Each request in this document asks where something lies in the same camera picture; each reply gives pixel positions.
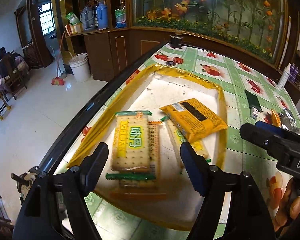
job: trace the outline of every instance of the screw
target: screw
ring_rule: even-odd
[[[213,171],[213,172],[218,171],[218,167],[216,165],[210,165],[209,169],[210,169],[210,171]]]
[[[40,179],[42,179],[42,178],[44,178],[46,175],[47,175],[47,173],[46,173],[45,171],[42,171],[42,172],[39,173],[38,177],[39,177]]]
[[[77,172],[79,170],[79,166],[72,166],[71,168],[70,168],[70,171],[71,172]]]
[[[250,176],[250,173],[248,171],[243,171],[242,172],[243,176],[245,176],[246,178],[248,178]]]

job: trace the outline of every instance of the white spray bottle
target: white spray bottle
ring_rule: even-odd
[[[282,90],[284,88],[284,85],[286,84],[288,78],[289,78],[289,75],[290,75],[290,66],[291,64],[289,63],[288,66],[285,67],[283,73],[282,73],[282,76],[279,80],[279,83],[278,83],[278,88],[279,90]]]

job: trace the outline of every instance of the clothes on chair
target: clothes on chair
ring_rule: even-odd
[[[16,62],[16,65],[17,65],[17,68],[13,70],[13,73],[16,73],[17,69],[22,72],[23,74],[26,74],[28,73],[28,70],[29,70],[29,66],[28,64],[25,62],[25,60],[23,59],[23,57],[21,56],[17,56],[15,58],[15,62]],[[5,90],[5,91],[8,91],[9,89],[7,89],[5,83],[6,81],[10,78],[9,75],[5,76],[5,78],[0,75],[0,90]]]

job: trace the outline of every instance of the table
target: table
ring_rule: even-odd
[[[138,71],[155,64],[165,64],[165,60],[156,55],[167,57],[180,57],[182,64],[176,64],[177,68],[189,71],[206,80],[215,82],[222,86],[227,104],[228,114],[228,139],[224,171],[240,173],[242,170],[249,171],[265,200],[269,201],[269,184],[271,178],[277,176],[282,178],[282,194],[287,182],[290,179],[288,174],[278,171],[275,167],[276,161],[268,156],[266,151],[241,139],[239,128],[242,124],[249,122],[254,124],[255,120],[250,117],[249,104],[244,90],[247,90],[258,97],[263,113],[259,113],[257,119],[266,122],[266,114],[270,109],[281,111],[286,106],[297,119],[297,126],[300,128],[300,116],[287,91],[278,90],[276,84],[266,76],[258,73],[252,68],[236,62],[230,58],[205,51],[198,48],[183,46],[181,49],[173,49],[168,44],[159,49],[147,59]],[[123,89],[125,83],[109,98],[105,105],[95,115],[95,121],[102,112]],[[58,166],[56,173],[63,172],[70,161],[76,147],[73,145],[67,155]],[[85,198],[92,219],[103,239],[186,239],[188,232],[175,231],[154,225],[147,220],[142,220],[131,214],[117,209],[97,195],[90,193]],[[216,237],[221,236],[225,229],[226,221],[220,223],[216,231]]]

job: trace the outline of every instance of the human hand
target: human hand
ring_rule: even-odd
[[[288,221],[288,214],[286,212],[286,205],[288,204],[289,196],[290,196],[291,191],[292,191],[292,183],[293,183],[293,179],[290,179],[288,184],[287,184],[286,191],[284,192],[284,195],[283,195],[282,199],[280,200],[279,209],[277,211],[277,214],[272,219],[272,223],[273,223],[273,226],[274,226],[274,231],[278,231],[279,228],[283,227]],[[292,202],[292,204],[290,206],[290,211],[289,211],[289,215],[293,220],[295,220],[298,217],[299,214],[300,214],[300,196],[298,196]]]

